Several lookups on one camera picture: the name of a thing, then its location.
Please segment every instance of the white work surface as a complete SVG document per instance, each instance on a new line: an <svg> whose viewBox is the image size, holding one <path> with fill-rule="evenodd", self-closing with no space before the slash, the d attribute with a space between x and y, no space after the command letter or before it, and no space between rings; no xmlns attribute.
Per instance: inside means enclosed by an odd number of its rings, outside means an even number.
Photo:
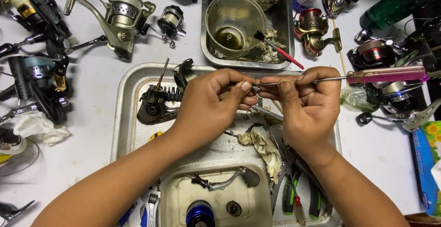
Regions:
<svg viewBox="0 0 441 227"><path fill-rule="evenodd" d="M62 11L66 0L56 1ZM104 7L98 0L88 1L104 12ZM69 99L72 111L67 113L67 125L72 135L53 147L45 147L42 155L30 168L0 178L1 201L18 207L31 200L37 201L24 215L19 216L14 226L30 226L41 210L56 196L109 164L116 92L120 79L131 67L145 62L163 62L167 57L173 64L192 58L196 65L211 65L205 60L200 45L202 0L198 0L197 4L190 0L144 1L151 1L157 6L156 12L148 19L155 28L155 22L164 7L179 5L184 12L184 30L187 36L179 37L176 49L173 50L156 33L149 31L146 37L137 38L130 63L118 60L105 45L81 49L70 56L68 78L74 94ZM346 53L356 46L353 38L361 29L359 17L377 1L379 0L361 0L335 20L336 26L340 28L346 71L352 70ZM323 9L319 1L315 6ZM75 4L71 15L64 19L80 43L103 34L95 16L79 3ZM332 29L333 24L330 21L325 37L332 35ZM0 44L16 43L27 36L29 33L19 24L5 15L0 16ZM296 40L295 44L295 58L306 69L313 66L332 66L343 74L340 56L333 45L328 45L321 57L313 58L306 54L299 41ZM43 48L43 44L37 44L24 49L36 51ZM7 63L2 62L0 69L9 72ZM297 67L291 64L288 69L296 70ZM0 75L0 89L5 89L12 83L12 78ZM16 99L0 103L0 114L6 113L15 103ZM383 190L403 214L423 212L424 208L418 198L408 133L398 125L375 120L360 127L356 123L358 114L360 113L341 108L338 124L343 156Z"/></svg>

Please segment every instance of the metal tray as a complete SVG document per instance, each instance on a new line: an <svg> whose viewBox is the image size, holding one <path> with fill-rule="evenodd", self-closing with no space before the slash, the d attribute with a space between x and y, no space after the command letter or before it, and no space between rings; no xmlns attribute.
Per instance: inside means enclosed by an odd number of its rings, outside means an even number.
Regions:
<svg viewBox="0 0 441 227"><path fill-rule="evenodd" d="M208 5L212 0L202 0L202 18L201 18L201 48L208 61L219 65L228 67L244 67L244 68L259 68L268 70L281 70L290 65L283 56L279 55L279 63L264 63L264 62L246 62L237 60L224 60L216 58L215 53L210 42L211 39L207 34L205 27L205 13ZM284 51L294 57L294 23L292 20L292 3L291 0L279 0L279 2L265 11L267 19L267 28L274 28L277 30L277 41L286 45Z"/></svg>
<svg viewBox="0 0 441 227"><path fill-rule="evenodd" d="M114 162L119 157L136 150L140 146L144 145L149 140L150 136L155 134L157 131L164 132L173 124L174 120L171 120L165 123L146 126L138 122L136 119L136 113L141 104L139 102L141 94L148 89L150 84L157 84L163 66L163 63L143 63L130 69L121 79L116 100L111 162ZM172 72L175 66L176 65L173 64L168 65L162 81L163 86L176 87ZM216 69L211 66L193 66L192 70L197 75L203 75L215 71ZM300 72L297 71L278 72L273 70L254 69L238 69L238 71L243 72L253 78L261 78L268 75L300 74ZM272 111L281 114L270 100L264 99L263 105L270 106ZM261 117L256 117L250 112L238 111L234 118L233 124L227 129L227 131L232 131L235 134L244 133L252 123L256 122L264 123L264 120ZM259 130L263 134L267 134L262 127L260 127ZM281 129L273 129L273 134L276 137L280 137L280 131ZM336 149L341 153L337 123L334 126L334 132L329 142L335 145ZM172 168L169 168L164 172L164 174L161 176L161 181L164 182L173 174L185 170L196 171L197 169L202 168L241 163L253 163L262 168L263 171L266 171L265 162L257 154L253 146L240 145L236 138L227 134L222 134L211 144L202 147L201 149L176 162ZM302 204L306 211L305 216L308 216L310 190L309 183L307 183L304 176L300 178L299 185L297 186L297 192L302 199ZM283 227L298 226L294 216L286 216L282 213L282 194L283 192L279 193L276 210L273 215L273 225ZM334 208L330 204L327 204L326 211L323 212L321 218L319 220L312 220L308 218L307 226L341 226L341 220Z"/></svg>

